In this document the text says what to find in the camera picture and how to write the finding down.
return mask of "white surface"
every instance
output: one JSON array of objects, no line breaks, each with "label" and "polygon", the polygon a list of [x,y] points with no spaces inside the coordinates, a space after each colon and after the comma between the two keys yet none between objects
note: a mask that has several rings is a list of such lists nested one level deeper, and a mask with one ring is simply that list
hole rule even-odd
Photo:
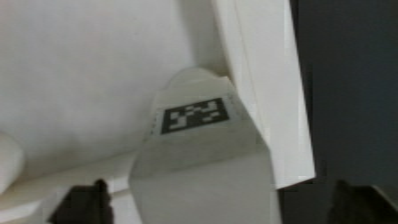
[{"label": "white surface", "polygon": [[60,187],[52,190],[50,195],[43,198],[39,202],[34,214],[28,216],[27,224],[52,224],[48,222],[48,219],[52,217],[53,212],[57,211],[57,207],[69,191],[71,187]]},{"label": "white surface", "polygon": [[20,177],[23,166],[23,150],[14,139],[0,132],[0,195]]},{"label": "white surface", "polygon": [[272,150],[277,187],[314,177],[288,0],[213,0],[231,76]]},{"label": "white surface", "polygon": [[137,149],[171,77],[226,63],[210,0],[2,0],[0,36],[0,129],[27,179]]},{"label": "white surface", "polygon": [[[185,77],[201,81],[187,83]],[[153,103],[151,132],[131,169],[142,223],[279,224],[270,152],[231,82],[190,69],[172,84]],[[195,103],[208,100],[215,106],[204,110],[211,103]],[[222,113],[220,105],[227,119],[194,126],[210,113]],[[188,108],[199,109],[194,117]],[[179,123],[178,117],[188,129],[160,134],[156,130]]]}]

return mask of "white object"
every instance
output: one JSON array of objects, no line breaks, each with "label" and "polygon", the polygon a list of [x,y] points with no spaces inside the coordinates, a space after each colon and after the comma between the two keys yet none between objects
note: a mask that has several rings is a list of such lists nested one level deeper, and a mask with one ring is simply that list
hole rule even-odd
[{"label": "white object", "polygon": [[185,70],[151,117],[130,180],[142,223],[279,224],[270,152],[227,78]]},{"label": "white object", "polygon": [[25,154],[14,139],[0,133],[0,194],[23,171]]},{"label": "white object", "polygon": [[277,187],[314,177],[288,0],[213,0],[233,82],[272,150]]}]

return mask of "black object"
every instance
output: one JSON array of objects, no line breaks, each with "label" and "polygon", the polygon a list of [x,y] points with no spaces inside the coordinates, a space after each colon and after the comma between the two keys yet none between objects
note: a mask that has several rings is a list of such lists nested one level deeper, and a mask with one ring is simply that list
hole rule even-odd
[{"label": "black object", "polygon": [[325,224],[338,179],[398,186],[398,1],[293,1],[316,179],[281,191],[283,218]]},{"label": "black object", "polygon": [[354,187],[338,182],[329,224],[398,224],[393,204],[371,186]]},{"label": "black object", "polygon": [[165,110],[162,134],[229,120],[222,98],[206,100]]},{"label": "black object", "polygon": [[48,220],[53,224],[112,224],[108,187],[103,180],[94,186],[75,186]]}]

